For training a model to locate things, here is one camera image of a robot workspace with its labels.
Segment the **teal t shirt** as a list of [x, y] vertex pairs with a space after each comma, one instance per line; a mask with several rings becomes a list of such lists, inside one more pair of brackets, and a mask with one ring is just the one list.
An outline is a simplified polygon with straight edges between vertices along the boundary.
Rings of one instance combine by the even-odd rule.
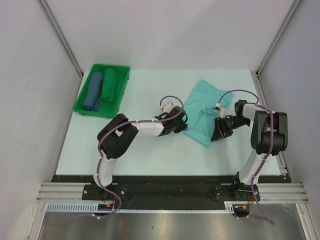
[[200, 79], [184, 103], [187, 128], [182, 133], [206, 148], [211, 147], [215, 118], [220, 116], [215, 107], [226, 92]]

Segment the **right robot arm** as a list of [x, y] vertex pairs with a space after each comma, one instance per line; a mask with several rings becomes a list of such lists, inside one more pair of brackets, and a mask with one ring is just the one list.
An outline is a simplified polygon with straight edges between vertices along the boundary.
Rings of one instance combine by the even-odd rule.
[[250, 146], [252, 151], [230, 185], [216, 185], [218, 201], [256, 201], [260, 199], [257, 187], [264, 167], [273, 156], [288, 146], [288, 115], [273, 112], [261, 105], [239, 100], [234, 105], [234, 115], [219, 116], [214, 120], [212, 142], [230, 137], [235, 129], [252, 127]]

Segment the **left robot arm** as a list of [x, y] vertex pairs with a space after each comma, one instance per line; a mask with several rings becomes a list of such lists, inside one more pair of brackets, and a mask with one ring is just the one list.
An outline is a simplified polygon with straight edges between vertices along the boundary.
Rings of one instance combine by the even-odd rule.
[[97, 135], [99, 160], [93, 175], [93, 194], [100, 200], [110, 196], [117, 160], [136, 138], [164, 137], [187, 129], [188, 115], [180, 106], [163, 107], [162, 113], [150, 120], [130, 120], [118, 114]]

